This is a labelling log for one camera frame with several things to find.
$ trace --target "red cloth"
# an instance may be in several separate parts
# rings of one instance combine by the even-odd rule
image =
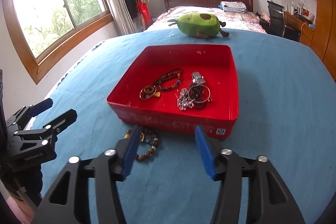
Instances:
[[[143,19],[145,20],[145,24],[149,25],[152,22],[151,14],[149,13],[148,7],[146,3],[142,3],[141,0],[136,0],[136,5],[139,13],[142,14]]]

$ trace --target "avocado plush toy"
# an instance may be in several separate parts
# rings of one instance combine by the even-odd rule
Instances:
[[[171,25],[177,24],[180,31],[189,37],[199,37],[208,39],[216,37],[218,32],[223,37],[228,37],[229,33],[221,29],[221,26],[226,25],[225,22],[220,22],[215,15],[212,14],[189,14],[182,15],[178,19],[170,19],[168,22],[174,22]]]

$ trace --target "green foliage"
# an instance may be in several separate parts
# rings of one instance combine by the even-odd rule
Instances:
[[[67,0],[76,25],[101,13],[98,0]],[[33,55],[38,57],[47,47],[72,29],[64,7],[53,10],[50,22],[44,26],[25,26],[23,33]]]

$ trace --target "folded blanket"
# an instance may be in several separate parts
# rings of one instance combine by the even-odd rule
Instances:
[[[222,10],[229,12],[245,12],[246,5],[240,1],[221,1]]]

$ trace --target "window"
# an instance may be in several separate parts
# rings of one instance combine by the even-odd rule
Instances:
[[[14,47],[38,83],[71,49],[111,22],[106,0],[2,0]]]

